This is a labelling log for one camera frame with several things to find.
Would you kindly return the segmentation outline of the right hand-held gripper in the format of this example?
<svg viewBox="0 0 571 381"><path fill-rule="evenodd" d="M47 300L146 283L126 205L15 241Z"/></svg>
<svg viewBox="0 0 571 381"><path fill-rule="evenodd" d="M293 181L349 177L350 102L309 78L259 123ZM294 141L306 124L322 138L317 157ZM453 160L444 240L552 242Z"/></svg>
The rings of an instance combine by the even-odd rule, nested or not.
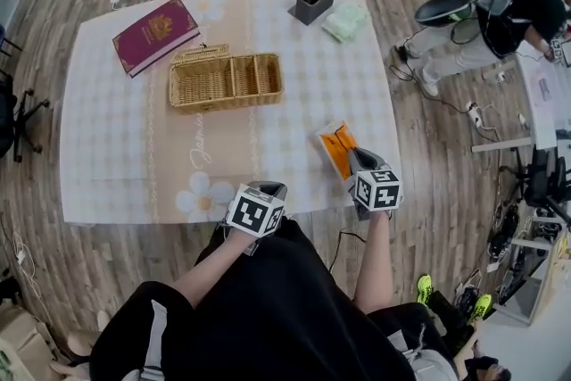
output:
<svg viewBox="0 0 571 381"><path fill-rule="evenodd" d="M368 220L377 212L391 213L400 206L401 179L382 157L353 147L348 158L351 172L348 191L359 221Z"/></svg>

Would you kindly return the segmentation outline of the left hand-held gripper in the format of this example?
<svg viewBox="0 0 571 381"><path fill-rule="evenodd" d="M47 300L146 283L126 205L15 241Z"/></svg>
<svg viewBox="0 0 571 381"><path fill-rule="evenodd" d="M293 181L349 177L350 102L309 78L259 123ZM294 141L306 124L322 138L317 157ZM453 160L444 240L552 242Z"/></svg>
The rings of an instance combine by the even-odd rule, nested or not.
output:
<svg viewBox="0 0 571 381"><path fill-rule="evenodd" d="M285 213L287 186L276 181L253 181L241 184L235 198L220 222L224 238L235 230L254 237L244 250L253 255L263 237L273 236L280 228Z"/></svg>

